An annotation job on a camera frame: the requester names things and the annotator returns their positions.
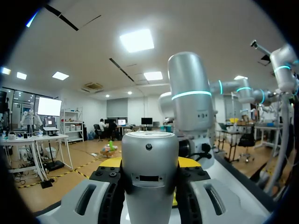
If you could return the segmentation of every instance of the white ceiling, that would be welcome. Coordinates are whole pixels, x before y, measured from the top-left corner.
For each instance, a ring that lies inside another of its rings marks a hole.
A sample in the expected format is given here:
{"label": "white ceiling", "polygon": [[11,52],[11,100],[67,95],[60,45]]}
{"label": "white ceiling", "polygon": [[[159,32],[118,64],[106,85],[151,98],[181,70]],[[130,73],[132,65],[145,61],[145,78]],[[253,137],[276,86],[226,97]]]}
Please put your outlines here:
{"label": "white ceiling", "polygon": [[[48,91],[79,90],[88,82],[97,82],[105,91],[90,95],[98,99],[106,99],[106,94],[127,97],[128,91],[133,92],[131,97],[161,94],[169,91],[169,57],[193,51],[203,59],[211,82],[243,75],[254,88],[276,86],[271,65],[257,63],[263,54],[250,47],[250,42],[257,39],[273,51],[284,40],[251,0],[56,0],[50,5],[79,31],[41,10],[15,47],[7,64],[12,72],[5,81]],[[128,53],[119,36],[143,28],[151,30],[155,48]],[[17,71],[27,74],[27,79],[17,79]],[[70,77],[54,79],[56,71]],[[162,71],[163,80],[147,82],[143,73],[149,71]]]}

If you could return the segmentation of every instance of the shelf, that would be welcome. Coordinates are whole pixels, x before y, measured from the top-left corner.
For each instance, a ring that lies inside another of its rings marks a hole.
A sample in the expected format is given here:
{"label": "shelf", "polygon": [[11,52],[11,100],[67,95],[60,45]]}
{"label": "shelf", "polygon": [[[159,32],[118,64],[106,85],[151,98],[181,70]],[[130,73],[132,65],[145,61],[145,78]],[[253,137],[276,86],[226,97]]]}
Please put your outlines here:
{"label": "shelf", "polygon": [[83,123],[82,121],[61,121],[60,123],[65,123],[65,124],[81,124]]}
{"label": "shelf", "polygon": [[81,111],[65,111],[65,113],[81,113]]}
{"label": "shelf", "polygon": [[68,131],[68,132],[65,132],[65,133],[72,133],[72,132],[81,132],[82,130],[80,131]]}
{"label": "shelf", "polygon": [[80,140],[83,140],[83,138],[68,139],[68,142],[72,142],[72,141],[80,141]]}
{"label": "shelf", "polygon": [[81,141],[81,140],[83,140],[83,138],[71,138],[71,139],[68,139],[67,141],[72,142],[72,141]]}

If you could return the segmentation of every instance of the glass wall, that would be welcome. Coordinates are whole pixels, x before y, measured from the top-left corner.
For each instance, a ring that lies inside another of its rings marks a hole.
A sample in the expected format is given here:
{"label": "glass wall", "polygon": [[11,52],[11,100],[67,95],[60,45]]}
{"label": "glass wall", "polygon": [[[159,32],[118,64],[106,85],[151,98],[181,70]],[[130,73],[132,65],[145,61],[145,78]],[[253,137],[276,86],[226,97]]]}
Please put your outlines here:
{"label": "glass wall", "polygon": [[[1,91],[7,93],[8,108],[9,113],[9,129],[17,131],[20,129],[27,129],[27,123],[24,122],[24,125],[21,125],[21,119],[25,111],[33,110],[37,112],[38,102],[40,97],[52,98],[48,96],[37,95],[31,92],[13,90],[9,88],[1,88]],[[39,116],[41,121],[43,121],[44,116]],[[37,120],[34,119],[35,128],[39,128]]]}

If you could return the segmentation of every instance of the white pipe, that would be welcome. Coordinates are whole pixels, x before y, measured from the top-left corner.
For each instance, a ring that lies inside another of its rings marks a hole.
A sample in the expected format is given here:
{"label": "white pipe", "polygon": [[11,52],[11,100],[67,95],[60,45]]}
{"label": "white pipe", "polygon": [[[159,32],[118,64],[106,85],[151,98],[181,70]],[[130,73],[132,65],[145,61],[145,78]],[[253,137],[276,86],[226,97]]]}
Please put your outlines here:
{"label": "white pipe", "polygon": [[281,146],[279,150],[278,160],[275,166],[274,174],[271,177],[269,184],[267,185],[265,192],[268,195],[272,195],[272,189],[274,187],[275,182],[277,181],[277,178],[279,177],[282,164],[285,159],[285,153],[288,146],[289,141],[289,107],[288,107],[288,97],[286,95],[282,96],[282,118],[283,118],[283,130],[282,130],[282,140],[281,140]]}

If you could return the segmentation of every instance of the screw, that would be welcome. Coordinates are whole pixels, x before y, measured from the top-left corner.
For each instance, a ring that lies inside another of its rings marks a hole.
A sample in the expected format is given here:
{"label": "screw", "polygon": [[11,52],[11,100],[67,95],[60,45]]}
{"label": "screw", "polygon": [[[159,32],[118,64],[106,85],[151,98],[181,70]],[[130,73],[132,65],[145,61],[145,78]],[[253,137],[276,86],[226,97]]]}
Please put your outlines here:
{"label": "screw", "polygon": [[115,176],[116,176],[116,172],[111,172],[111,173],[109,174],[109,176],[110,176],[110,177],[115,177]]}
{"label": "screw", "polygon": [[97,171],[97,172],[95,172],[95,175],[96,176],[101,176],[103,173],[101,172],[101,171]]}

